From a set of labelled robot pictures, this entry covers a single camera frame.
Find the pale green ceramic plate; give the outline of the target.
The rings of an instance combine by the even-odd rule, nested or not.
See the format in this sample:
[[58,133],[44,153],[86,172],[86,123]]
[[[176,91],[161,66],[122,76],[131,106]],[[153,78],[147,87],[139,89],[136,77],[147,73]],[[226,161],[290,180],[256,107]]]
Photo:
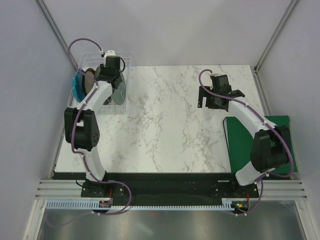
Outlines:
[[121,82],[117,89],[114,90],[113,94],[111,95],[111,100],[116,105],[123,105],[126,100],[126,82],[123,73],[120,73]]

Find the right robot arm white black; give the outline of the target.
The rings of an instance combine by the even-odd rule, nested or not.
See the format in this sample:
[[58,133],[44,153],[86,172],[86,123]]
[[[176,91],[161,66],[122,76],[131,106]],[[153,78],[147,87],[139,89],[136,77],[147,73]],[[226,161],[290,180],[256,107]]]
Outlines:
[[281,178],[294,173],[291,153],[291,132],[260,115],[239,89],[233,90],[226,74],[210,73],[211,85],[200,84],[198,107],[225,110],[247,129],[253,138],[249,162],[233,173],[230,182],[234,187],[257,184],[269,175]]

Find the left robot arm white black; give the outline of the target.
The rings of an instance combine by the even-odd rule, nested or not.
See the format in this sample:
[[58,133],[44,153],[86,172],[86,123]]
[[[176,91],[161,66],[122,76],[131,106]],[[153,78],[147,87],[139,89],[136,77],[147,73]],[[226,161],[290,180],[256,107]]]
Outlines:
[[103,103],[112,96],[122,82],[122,58],[114,51],[106,52],[104,63],[100,65],[98,79],[93,79],[93,87],[74,108],[64,111],[64,130],[67,143],[74,154],[82,157],[85,180],[81,197],[104,198],[109,196],[107,172],[102,166],[98,152],[100,130],[96,118]]

